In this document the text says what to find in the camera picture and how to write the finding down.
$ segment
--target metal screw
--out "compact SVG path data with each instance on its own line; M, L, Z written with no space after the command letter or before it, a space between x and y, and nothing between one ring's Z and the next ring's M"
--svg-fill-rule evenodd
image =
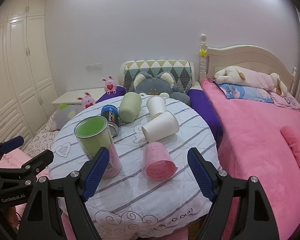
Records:
M40 183L43 183L43 182L45 182L46 180L47 180L47 178L46 178L45 176L42 176L42 177L39 178L39 182L40 182Z
M75 178L75 177L78 177L79 176L79 172L78 171L73 171L70 173L70 176Z
M225 176L228 175L228 173L227 173L226 171L223 171L223 170L219 171L218 173L219 173L219 175L220 175L221 177L225 177Z
M257 177L255 177L255 176L252 176L251 177L251 181L254 182L254 183L256 183L256 182L259 181L259 179Z

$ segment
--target white wardrobe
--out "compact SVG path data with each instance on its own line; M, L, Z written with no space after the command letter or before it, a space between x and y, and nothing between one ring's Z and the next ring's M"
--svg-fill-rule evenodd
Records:
M55 111L44 32L45 0L0 7L0 142L22 135L24 149Z

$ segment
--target bedpost finial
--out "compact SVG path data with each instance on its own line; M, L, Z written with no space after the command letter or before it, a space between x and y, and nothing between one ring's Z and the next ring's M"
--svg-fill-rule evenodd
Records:
M205 34L201 34L201 40L205 42L207 40L207 36Z

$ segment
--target gray cat plush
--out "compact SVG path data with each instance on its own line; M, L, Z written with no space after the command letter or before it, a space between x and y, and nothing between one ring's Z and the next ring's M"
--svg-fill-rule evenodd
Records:
M141 95L158 95L173 98L191 106L190 97L186 94L175 92L176 81L170 72L162 72L152 77L147 72L140 72L133 82L134 92Z

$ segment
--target blue can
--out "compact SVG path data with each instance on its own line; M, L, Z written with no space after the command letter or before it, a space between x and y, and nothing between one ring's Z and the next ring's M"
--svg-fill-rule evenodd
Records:
M101 109L101 116L107 119L112 137L116 137L119 133L118 108L113 105L106 105Z

